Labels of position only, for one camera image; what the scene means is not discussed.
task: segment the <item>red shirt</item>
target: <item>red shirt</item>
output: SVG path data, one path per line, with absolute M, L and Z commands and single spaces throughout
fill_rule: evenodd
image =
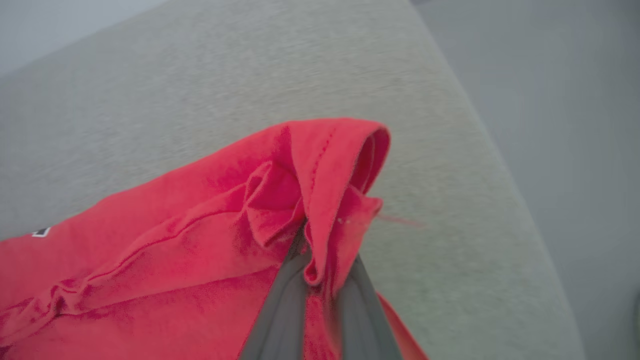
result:
M 0 357 L 235 359 L 306 217 L 305 359 L 339 359 L 331 303 L 382 206 L 365 194 L 389 140 L 287 122 L 0 242 Z M 426 359 L 381 300 L 404 358 Z

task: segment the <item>fabric fold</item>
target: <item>fabric fold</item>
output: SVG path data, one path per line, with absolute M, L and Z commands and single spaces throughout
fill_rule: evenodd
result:
M 337 358 L 332 301 L 382 206 L 366 193 L 389 141 L 366 120 L 286 122 L 114 194 L 45 238 L 0 242 L 0 354 L 100 358 L 109 344 L 122 358 L 169 358 L 180 345 L 235 358 L 306 218 L 307 325 L 324 325 L 305 335 L 305 358 Z

